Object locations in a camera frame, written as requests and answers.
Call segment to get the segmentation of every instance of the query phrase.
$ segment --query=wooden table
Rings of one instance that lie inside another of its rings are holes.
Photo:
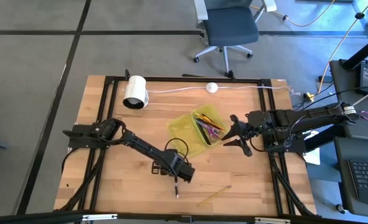
[[[104,76],[89,76],[83,94],[78,124],[91,124],[96,120],[103,89]],[[118,83],[113,117],[123,120],[137,136],[164,149],[170,139],[167,124],[181,115],[211,103],[220,113],[227,127],[229,116],[236,114],[242,121],[249,111],[260,110],[257,89],[219,90],[211,95],[195,89],[174,93],[150,93],[149,105],[141,110],[123,106],[127,82]],[[205,83],[147,82],[149,90],[171,90]],[[220,86],[249,86],[246,83],[219,83]],[[272,80],[273,86],[286,86],[285,80]],[[276,108],[291,108],[288,90],[274,90]],[[262,148],[262,138],[253,140]],[[83,180],[88,149],[79,149],[66,161],[59,185],[55,208],[66,204]],[[275,216],[276,205],[267,153],[253,151],[252,157],[243,154],[239,147],[219,144],[190,159],[196,169],[190,184],[179,180],[180,197],[174,194],[174,179],[151,174],[152,160],[126,146],[113,146],[106,152],[101,175],[96,211],[116,213],[159,213],[191,215],[264,215]],[[297,154],[286,154],[290,184],[309,210],[316,213],[306,166]],[[198,203],[227,185],[232,188],[205,205]],[[90,186],[85,208],[92,192]],[[285,191],[280,187],[284,212],[288,213]]]

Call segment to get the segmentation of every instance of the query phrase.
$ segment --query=yellow pencil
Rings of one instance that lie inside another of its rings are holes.
[[[219,190],[217,193],[211,195],[208,199],[204,200],[203,202],[201,202],[200,204],[198,204],[197,206],[200,207],[202,205],[204,205],[205,203],[207,203],[209,200],[212,200],[213,198],[215,198],[216,196],[220,195],[222,192],[224,192],[224,190],[227,190],[229,188],[231,188],[232,186],[226,186],[223,189]]]

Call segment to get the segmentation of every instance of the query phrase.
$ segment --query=gray floor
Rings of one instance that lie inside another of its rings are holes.
[[[0,29],[76,29],[84,2],[2,0]],[[253,5],[259,6],[260,2],[255,0]],[[280,12],[305,24],[328,3],[277,0],[277,5]],[[320,21],[303,29],[272,14],[263,15],[258,25],[260,30],[347,30],[354,14],[351,4],[335,4]],[[194,23],[191,1],[93,0],[84,29],[195,30]],[[358,22],[353,30],[364,28]],[[246,46],[255,54],[251,60],[230,51],[230,68],[238,77],[285,78],[296,91],[315,92],[316,77],[322,74],[340,39],[263,36],[257,43]],[[8,151],[0,151],[0,215],[13,211],[71,42],[71,36],[0,36],[0,140],[11,145]],[[349,37],[334,58],[348,58],[366,43],[365,37]],[[81,37],[29,212],[49,212],[53,208],[60,163],[67,148],[62,130],[70,129],[75,121],[88,75],[122,75],[127,68],[133,75],[143,76],[189,73],[220,77],[224,73],[224,60],[218,51],[193,63],[194,54],[204,47],[195,35]],[[300,97],[292,97],[293,104],[299,101]],[[333,101],[332,97],[324,103]],[[311,180],[311,185],[320,215],[368,222],[368,218],[335,212],[331,205],[340,202],[336,183]]]

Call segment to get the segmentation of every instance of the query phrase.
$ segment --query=white round object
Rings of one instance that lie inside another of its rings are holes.
[[[208,83],[206,85],[206,91],[209,93],[215,93],[219,89],[219,86],[216,83]]]

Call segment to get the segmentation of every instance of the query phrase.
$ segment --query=office chair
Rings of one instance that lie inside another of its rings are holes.
[[[253,57],[253,52],[242,44],[249,44],[258,40],[256,22],[264,11],[276,10],[274,0],[262,0],[263,5],[252,15],[250,3],[252,0],[194,0],[197,17],[196,27],[205,30],[209,47],[194,57],[194,62],[199,62],[199,56],[209,53],[216,48],[224,51],[225,76],[232,77],[233,71],[229,70],[227,49],[235,49],[247,53],[247,57]]]

